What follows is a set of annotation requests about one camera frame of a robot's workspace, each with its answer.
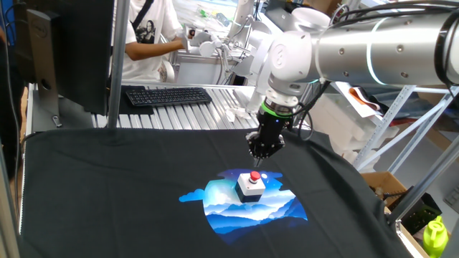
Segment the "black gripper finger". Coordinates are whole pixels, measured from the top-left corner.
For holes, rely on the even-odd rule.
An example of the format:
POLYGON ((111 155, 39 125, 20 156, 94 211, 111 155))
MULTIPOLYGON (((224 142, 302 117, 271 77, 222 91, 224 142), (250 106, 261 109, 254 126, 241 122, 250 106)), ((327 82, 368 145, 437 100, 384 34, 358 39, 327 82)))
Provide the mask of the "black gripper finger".
POLYGON ((261 163, 271 157, 272 155, 274 155, 275 153, 277 153, 279 150, 281 150, 282 148, 285 147, 285 141, 284 141, 284 138, 283 137, 279 137, 274 143, 272 143, 271 145, 268 145, 268 144, 262 144, 260 146, 260 154, 259 154, 259 161, 258 161, 258 165, 260 166, 261 163))
POLYGON ((257 131, 248 133, 246 140, 249 145, 250 155, 254 158, 254 167, 259 167, 265 157, 264 143, 261 141, 261 136, 257 131))

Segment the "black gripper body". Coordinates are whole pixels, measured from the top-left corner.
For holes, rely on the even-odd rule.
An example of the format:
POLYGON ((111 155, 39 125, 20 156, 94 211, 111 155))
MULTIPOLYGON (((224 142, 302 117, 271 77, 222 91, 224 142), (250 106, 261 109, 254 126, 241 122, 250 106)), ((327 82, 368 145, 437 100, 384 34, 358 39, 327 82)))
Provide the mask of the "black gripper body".
POLYGON ((278 144, 282 130, 292 120, 292 117, 273 115, 268 111, 260 110, 257 119, 259 122, 257 142, 260 144, 278 144))

